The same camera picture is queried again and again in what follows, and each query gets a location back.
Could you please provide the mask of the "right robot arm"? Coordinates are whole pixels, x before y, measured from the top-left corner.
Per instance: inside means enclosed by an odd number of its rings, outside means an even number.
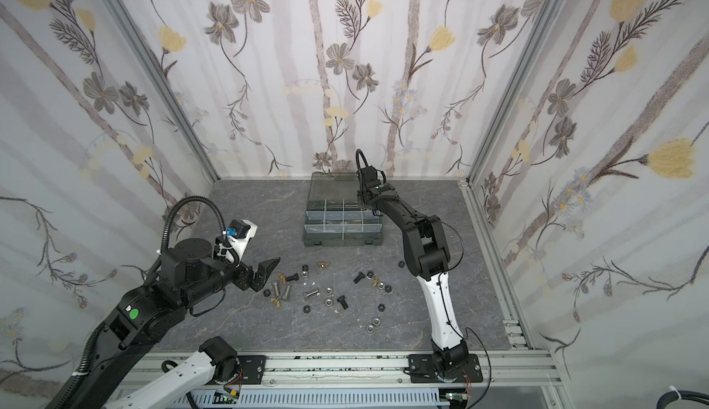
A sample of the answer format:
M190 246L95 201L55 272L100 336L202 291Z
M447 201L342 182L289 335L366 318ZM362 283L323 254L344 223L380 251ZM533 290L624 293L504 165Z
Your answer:
M369 164L363 150L356 151L356 175L359 203L388 217L401 231L404 263L420 284L430 320L432 354L430 366L419 372L410 367L413 377L453 383L481 382L474 371L467 336L461 331L450 292L451 252L444 223L436 215L427 215L403 200L386 174Z

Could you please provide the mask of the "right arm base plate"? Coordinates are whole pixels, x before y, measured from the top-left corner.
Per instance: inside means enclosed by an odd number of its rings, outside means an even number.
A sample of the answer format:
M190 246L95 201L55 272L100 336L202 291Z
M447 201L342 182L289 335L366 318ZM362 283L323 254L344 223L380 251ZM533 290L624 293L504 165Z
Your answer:
M404 373L410 377L411 383L482 383L483 368L477 355L469 354L463 361L453 361L448 364L444 360L435 359L432 354L412 354L407 357Z

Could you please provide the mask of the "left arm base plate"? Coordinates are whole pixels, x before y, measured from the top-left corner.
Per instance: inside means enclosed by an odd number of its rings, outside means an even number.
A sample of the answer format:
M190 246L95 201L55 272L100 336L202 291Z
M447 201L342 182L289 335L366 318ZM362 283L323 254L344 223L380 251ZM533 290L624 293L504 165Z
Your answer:
M266 355L240 355L239 370L233 384L260 385L267 362Z

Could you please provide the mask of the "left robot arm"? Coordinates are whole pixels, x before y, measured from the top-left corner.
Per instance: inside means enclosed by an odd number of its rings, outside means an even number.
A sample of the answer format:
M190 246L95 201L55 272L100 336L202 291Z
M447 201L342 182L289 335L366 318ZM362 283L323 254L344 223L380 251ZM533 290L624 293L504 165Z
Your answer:
M213 242L189 238L170 244L177 213L202 203L215 214L219 233ZM280 263L266 259L252 268L243 261L258 227L248 220L225 222L208 198L188 196L168 211L158 257L142 285L126 292L90 334L79 366L49 403L52 408L101 408L116 388L164 336L185 320L199 317L195 307L228 285L260 292Z

